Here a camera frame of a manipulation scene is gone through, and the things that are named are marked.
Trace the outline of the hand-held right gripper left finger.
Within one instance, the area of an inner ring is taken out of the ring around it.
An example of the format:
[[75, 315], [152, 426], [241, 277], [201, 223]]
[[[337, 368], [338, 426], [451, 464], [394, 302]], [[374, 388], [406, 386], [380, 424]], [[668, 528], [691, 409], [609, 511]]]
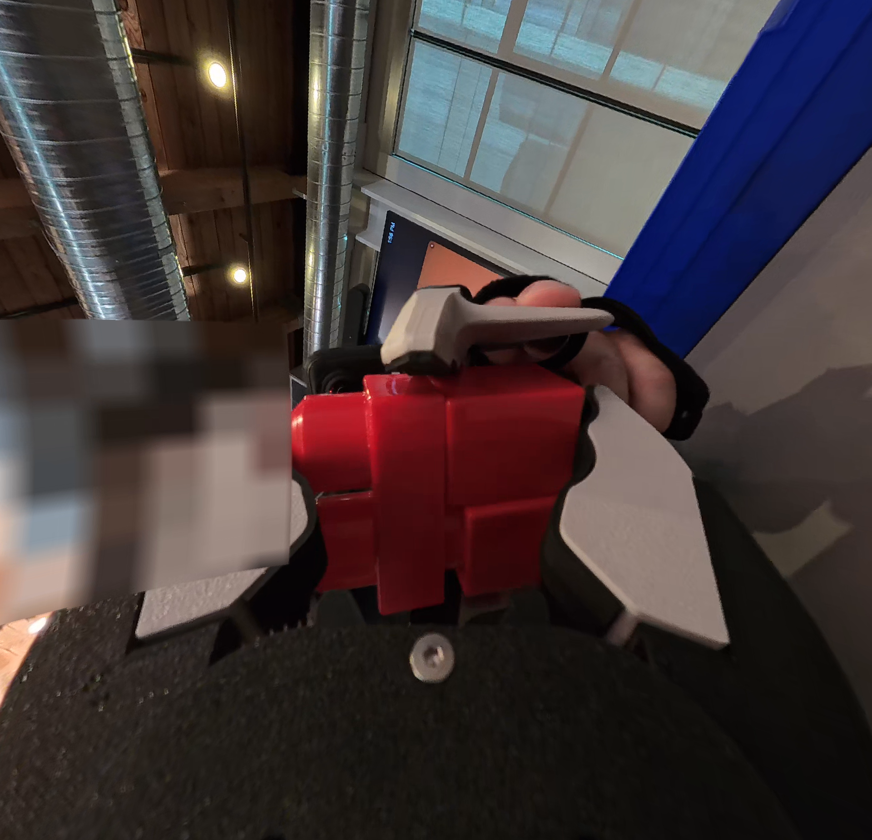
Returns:
[[[302, 553], [317, 522], [315, 496], [309, 482], [291, 484], [289, 561]], [[231, 616], [285, 565], [235, 572], [146, 591], [134, 629], [136, 640], [157, 640]]]

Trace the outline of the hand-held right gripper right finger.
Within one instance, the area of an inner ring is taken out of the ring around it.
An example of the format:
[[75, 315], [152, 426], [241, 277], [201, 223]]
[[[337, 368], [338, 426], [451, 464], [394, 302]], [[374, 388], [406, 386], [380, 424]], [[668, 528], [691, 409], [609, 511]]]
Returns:
[[730, 637], [690, 468], [607, 388], [589, 388], [570, 481], [542, 542], [558, 626], [625, 646], [650, 626], [714, 650]]

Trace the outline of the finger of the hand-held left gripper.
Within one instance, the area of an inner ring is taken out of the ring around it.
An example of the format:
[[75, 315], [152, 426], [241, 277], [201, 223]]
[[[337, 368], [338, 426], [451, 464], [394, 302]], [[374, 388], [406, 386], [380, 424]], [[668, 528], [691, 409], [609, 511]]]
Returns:
[[386, 373], [450, 375], [488, 353], [549, 339], [576, 338], [614, 324], [593, 308], [511, 307], [473, 303], [462, 287], [415, 291], [398, 313], [380, 357]]

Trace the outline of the red mega block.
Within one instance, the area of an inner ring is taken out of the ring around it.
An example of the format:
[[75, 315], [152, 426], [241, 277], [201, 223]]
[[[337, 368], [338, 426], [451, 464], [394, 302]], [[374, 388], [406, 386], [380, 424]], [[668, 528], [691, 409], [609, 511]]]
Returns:
[[445, 598], [446, 400], [430, 378], [365, 377], [292, 413], [292, 463], [317, 500], [328, 567], [317, 589], [375, 585], [381, 614]]
[[581, 386], [539, 366], [471, 367], [432, 384], [445, 398], [449, 505], [554, 497], [569, 481]]
[[540, 548], [556, 495], [463, 509], [458, 578], [464, 596], [540, 584]]

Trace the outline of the blue storage bin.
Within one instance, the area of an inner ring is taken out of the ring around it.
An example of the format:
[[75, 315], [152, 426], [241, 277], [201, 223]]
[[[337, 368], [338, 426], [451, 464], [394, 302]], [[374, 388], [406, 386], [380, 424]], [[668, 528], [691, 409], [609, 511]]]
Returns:
[[687, 355], [863, 157], [871, 0], [780, 0], [606, 297]]

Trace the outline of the person's left hand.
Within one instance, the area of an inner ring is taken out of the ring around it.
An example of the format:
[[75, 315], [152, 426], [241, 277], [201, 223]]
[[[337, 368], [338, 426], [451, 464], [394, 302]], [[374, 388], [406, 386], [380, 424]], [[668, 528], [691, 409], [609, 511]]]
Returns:
[[[552, 279], [530, 279], [517, 294], [508, 289], [519, 278], [494, 280], [475, 296], [477, 303], [503, 307], [575, 309], [582, 295]], [[633, 334], [624, 330], [589, 333], [583, 349], [558, 373], [583, 387], [611, 389], [656, 430], [669, 428], [677, 405], [677, 387], [668, 367]]]

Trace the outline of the computer monitor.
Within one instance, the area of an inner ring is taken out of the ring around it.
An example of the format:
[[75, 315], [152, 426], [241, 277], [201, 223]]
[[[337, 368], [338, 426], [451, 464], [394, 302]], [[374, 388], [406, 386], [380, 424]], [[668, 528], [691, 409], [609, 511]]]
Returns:
[[387, 211], [360, 344], [380, 344], [417, 289], [464, 286], [472, 295], [515, 272], [405, 218]]

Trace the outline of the glass window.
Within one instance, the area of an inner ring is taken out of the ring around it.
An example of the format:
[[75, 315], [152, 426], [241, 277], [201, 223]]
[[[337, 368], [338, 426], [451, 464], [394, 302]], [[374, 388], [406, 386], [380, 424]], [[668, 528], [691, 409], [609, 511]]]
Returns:
[[372, 0], [358, 164], [610, 283], [779, 0]]

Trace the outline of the silver duct pipe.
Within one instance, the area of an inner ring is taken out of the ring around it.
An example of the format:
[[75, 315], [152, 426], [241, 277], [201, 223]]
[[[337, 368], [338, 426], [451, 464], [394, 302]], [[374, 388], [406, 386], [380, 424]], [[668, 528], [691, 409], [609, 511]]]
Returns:
[[303, 356], [341, 344], [372, 0], [311, 0]]
[[84, 313], [190, 320], [117, 0], [1, 0], [2, 136]]

